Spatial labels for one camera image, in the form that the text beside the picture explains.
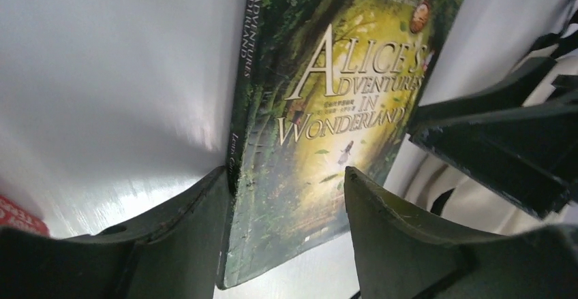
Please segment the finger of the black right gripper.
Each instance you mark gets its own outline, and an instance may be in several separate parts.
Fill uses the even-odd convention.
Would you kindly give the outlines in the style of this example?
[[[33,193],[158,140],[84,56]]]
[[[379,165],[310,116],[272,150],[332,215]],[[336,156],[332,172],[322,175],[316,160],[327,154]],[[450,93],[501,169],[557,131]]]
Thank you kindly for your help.
[[[577,202],[577,103],[474,112],[418,108],[410,140],[526,213],[544,219]]]
[[[489,88],[464,97],[418,107],[413,120],[433,121],[520,107],[556,64],[557,61],[551,57],[531,58]]]

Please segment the red comic book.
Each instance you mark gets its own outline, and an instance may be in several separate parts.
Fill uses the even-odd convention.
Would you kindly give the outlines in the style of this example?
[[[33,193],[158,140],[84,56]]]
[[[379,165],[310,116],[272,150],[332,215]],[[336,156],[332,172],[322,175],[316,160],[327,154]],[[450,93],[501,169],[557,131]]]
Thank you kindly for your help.
[[[5,196],[1,196],[1,226],[8,226],[28,233],[50,236],[47,225]]]

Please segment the green yellow book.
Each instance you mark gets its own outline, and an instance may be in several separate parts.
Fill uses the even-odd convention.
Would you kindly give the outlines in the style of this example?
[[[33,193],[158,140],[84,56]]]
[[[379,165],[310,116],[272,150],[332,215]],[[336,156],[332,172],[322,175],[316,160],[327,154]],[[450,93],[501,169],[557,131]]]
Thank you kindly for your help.
[[[348,166],[383,183],[463,0],[246,0],[220,289],[349,231]]]

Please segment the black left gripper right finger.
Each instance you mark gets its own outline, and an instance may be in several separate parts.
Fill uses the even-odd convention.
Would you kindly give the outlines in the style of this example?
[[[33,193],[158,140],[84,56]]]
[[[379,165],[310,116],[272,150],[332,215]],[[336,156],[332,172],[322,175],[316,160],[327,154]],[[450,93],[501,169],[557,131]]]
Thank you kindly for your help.
[[[362,298],[576,298],[577,227],[514,236],[443,219],[345,170]]]

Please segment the cream canvas student bag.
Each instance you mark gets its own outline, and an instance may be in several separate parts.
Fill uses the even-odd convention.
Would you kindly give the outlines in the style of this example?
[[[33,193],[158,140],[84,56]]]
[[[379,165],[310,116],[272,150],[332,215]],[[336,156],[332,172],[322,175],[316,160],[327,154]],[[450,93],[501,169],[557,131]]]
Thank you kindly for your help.
[[[577,57],[556,61],[557,64],[520,107],[557,101],[577,103]],[[540,225],[561,222],[572,203],[544,219],[533,217],[447,162],[424,151],[426,156],[414,172],[403,197],[450,221],[495,234],[518,234]]]

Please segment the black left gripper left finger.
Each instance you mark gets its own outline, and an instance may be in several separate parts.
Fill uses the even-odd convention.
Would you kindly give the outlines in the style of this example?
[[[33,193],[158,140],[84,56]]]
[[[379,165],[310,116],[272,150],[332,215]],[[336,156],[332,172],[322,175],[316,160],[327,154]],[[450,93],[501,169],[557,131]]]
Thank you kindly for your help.
[[[218,167],[96,235],[1,228],[2,298],[212,298],[230,201]]]

